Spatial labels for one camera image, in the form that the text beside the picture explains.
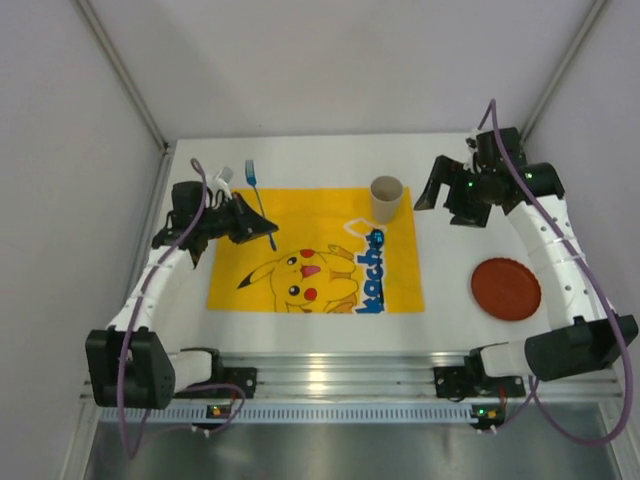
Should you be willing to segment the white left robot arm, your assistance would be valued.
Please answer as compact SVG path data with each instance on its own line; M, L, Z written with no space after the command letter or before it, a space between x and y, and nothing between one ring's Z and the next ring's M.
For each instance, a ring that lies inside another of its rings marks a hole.
M85 341L93 397L101 407L161 410L193 385L218 384L224 372L218 351L189 347L170 335L170 326L190 325L174 303L210 241L226 237L243 244L278 230L240 193L216 200L202 181L174 184L171 205L129 298L106 328L92 330Z

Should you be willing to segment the beige paper cup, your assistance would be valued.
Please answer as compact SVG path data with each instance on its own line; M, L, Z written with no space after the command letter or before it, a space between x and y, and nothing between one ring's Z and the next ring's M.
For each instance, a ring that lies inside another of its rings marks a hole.
M393 176L379 176L370 184L372 215L380 224L390 223L404 193L403 184Z

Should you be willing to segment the yellow Pikachu cloth placemat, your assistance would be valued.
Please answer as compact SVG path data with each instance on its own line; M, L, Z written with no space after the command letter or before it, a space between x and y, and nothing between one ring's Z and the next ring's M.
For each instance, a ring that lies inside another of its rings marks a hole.
M264 189L279 230L242 245L217 242L210 310L296 314L419 313L424 309L408 191L388 225L372 216L366 188ZM381 229L385 307L381 310L371 231Z

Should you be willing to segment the blue metallic fork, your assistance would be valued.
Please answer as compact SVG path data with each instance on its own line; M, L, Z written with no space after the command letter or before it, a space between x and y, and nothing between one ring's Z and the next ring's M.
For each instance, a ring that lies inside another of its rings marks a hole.
M261 200L261 197L260 197L260 194L259 194L259 191L258 191L258 188L257 188L257 178L256 178L255 164L254 164L254 160L253 159L247 159L245 161L244 173L245 173L245 180L246 180L247 184L252 188L252 190L253 190L253 192L254 192L254 194L256 196L256 199L257 199L257 202L258 202L258 205L259 205L259 208L260 208L261 215L263 217L266 217L266 213L265 213L265 210L264 210L263 202Z

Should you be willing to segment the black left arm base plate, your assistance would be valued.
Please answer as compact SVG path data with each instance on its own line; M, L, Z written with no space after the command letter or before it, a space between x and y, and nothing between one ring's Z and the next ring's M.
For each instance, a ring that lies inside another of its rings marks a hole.
M196 383L174 395L175 399L252 399L258 384L253 367L224 367L222 375Z

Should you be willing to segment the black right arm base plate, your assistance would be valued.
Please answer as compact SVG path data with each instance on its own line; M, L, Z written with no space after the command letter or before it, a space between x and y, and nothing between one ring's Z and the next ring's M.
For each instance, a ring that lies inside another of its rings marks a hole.
M469 398L524 398L521 377L483 377L472 374L462 366L433 368L436 396L440 399L462 401Z

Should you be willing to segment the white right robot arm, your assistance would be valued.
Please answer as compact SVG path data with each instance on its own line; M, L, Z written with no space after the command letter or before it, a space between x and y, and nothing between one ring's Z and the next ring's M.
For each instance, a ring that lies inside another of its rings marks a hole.
M520 237L531 270L507 258L482 262L471 290L477 304L501 320L524 320L543 301L549 327L522 340L478 347L465 365L482 379L532 375L548 382L611 367L637 337L631 315L620 315L597 286L569 219L565 189L548 162L530 164L514 128L467 138L468 162L435 158L417 211L432 210L440 189L456 226L483 228L494 207Z

